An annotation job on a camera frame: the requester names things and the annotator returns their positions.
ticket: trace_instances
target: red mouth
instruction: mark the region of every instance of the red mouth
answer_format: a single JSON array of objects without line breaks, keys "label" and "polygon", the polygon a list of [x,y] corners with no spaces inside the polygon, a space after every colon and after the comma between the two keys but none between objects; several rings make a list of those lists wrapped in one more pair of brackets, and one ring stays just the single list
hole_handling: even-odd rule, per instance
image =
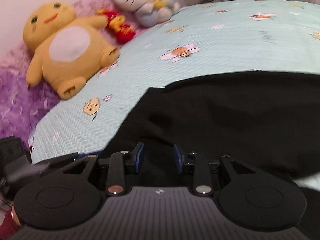
[{"label": "red mouth", "polygon": [[52,16],[52,17],[49,18],[49,19],[46,19],[46,20],[44,21],[44,23],[49,23],[49,22],[53,21],[55,18],[57,18],[57,17],[58,17],[58,14]]}]

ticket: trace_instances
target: red plush toy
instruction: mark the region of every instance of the red plush toy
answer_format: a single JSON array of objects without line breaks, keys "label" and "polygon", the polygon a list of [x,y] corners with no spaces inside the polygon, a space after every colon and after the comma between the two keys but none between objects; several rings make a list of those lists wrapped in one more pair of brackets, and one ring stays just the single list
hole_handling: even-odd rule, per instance
[{"label": "red plush toy", "polygon": [[109,22],[106,28],[114,31],[117,42],[126,43],[136,35],[134,28],[129,24],[125,24],[125,17],[119,12],[101,9],[97,14],[104,14],[108,17]]}]

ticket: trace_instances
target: gray ribbed panel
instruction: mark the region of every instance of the gray ribbed panel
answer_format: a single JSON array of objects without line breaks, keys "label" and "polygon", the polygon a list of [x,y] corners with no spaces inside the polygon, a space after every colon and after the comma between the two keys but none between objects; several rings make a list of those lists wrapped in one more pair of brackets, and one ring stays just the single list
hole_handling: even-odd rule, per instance
[{"label": "gray ribbed panel", "polygon": [[256,232],[227,220],[214,201],[186,187],[134,187],[109,198],[99,213],[74,228],[41,231],[28,227],[11,240],[308,240],[297,228]]}]

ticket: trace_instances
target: white belly patch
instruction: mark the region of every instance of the white belly patch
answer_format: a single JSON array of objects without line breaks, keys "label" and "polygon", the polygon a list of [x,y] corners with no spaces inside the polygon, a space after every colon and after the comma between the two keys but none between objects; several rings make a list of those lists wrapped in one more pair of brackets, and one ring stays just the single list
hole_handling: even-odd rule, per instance
[{"label": "white belly patch", "polygon": [[60,31],[49,47],[49,55],[55,61],[72,62],[90,45],[90,35],[82,27],[71,26]]}]

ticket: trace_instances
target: yellow dinosaur plush toy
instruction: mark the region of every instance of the yellow dinosaur plush toy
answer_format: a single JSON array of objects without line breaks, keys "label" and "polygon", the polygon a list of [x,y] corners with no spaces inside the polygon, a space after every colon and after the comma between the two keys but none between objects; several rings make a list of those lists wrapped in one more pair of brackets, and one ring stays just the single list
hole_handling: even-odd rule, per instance
[{"label": "yellow dinosaur plush toy", "polygon": [[108,24],[106,16],[77,18],[67,3],[47,3],[27,21],[23,40],[34,52],[26,75],[30,87],[42,77],[61,99],[78,93],[101,68],[119,57],[119,51],[98,32]]}]

